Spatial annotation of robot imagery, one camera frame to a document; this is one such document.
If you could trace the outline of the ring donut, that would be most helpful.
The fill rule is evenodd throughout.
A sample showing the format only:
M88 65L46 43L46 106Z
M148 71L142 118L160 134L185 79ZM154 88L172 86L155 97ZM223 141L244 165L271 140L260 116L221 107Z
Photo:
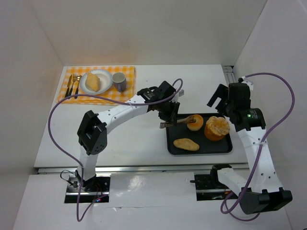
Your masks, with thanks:
M203 117L201 115L193 115L193 122L187 124L187 127L191 131L198 131L203 126Z

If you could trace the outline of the triangular bread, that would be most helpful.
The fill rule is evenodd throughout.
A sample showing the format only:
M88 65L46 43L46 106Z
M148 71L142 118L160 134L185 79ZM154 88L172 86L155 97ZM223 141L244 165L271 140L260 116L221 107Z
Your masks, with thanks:
M95 74L89 72L87 73L85 85L88 90L97 92L100 90L100 79Z

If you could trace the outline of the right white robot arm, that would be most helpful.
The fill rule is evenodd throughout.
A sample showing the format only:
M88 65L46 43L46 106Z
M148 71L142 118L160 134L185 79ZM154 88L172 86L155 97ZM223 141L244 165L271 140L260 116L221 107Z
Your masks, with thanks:
M224 185L237 196L236 204L247 214L276 211L292 201L292 193L283 188L268 147L268 130L263 113L251 108L250 88L245 83L220 84L208 102L216 99L216 110L235 126L247 156L250 175L244 179L228 164L217 164L210 176L216 185Z

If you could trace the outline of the metal tongs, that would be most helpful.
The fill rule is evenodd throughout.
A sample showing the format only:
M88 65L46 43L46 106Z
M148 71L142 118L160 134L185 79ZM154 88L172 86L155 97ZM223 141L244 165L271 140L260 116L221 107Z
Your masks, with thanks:
M171 127L171 126L176 126L178 124L189 124L189 123L194 123L194 122L195 122L194 115L190 115L186 118L179 119L179 120L174 121L174 122L160 123L160 128L167 128L167 127Z

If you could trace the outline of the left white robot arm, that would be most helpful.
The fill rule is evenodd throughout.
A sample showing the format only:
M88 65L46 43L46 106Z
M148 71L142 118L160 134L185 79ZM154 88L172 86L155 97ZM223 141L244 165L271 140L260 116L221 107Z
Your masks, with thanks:
M158 111L161 120L176 125L180 105L178 92L164 81L158 87L141 89L131 99L110 110L86 112L77 131L81 154L75 175L81 188L88 191L95 186L98 154L107 147L107 136L116 127L150 111Z

